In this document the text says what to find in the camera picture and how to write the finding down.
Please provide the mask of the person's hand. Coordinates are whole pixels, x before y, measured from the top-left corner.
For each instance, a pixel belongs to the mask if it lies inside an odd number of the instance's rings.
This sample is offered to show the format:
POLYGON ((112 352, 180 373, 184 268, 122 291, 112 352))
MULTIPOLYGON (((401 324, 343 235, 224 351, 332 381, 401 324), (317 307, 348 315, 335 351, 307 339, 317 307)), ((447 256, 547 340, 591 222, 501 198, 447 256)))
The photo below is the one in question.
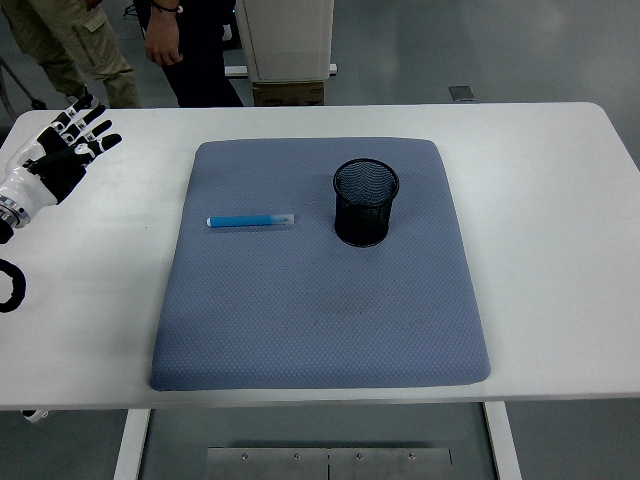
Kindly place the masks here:
POLYGON ((182 61, 179 28, 174 13, 152 12, 146 29, 145 50, 147 58, 161 67, 182 61))

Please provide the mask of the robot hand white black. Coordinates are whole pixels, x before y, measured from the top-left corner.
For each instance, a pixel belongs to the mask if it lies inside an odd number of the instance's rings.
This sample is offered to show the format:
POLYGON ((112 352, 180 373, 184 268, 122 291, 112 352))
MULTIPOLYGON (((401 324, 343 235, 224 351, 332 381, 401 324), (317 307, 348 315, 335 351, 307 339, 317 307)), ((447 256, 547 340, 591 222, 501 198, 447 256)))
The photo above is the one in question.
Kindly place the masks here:
POLYGON ((64 201, 98 156, 122 141, 103 119, 106 107, 87 94, 35 133, 9 159, 1 182, 1 206, 26 223, 64 201))

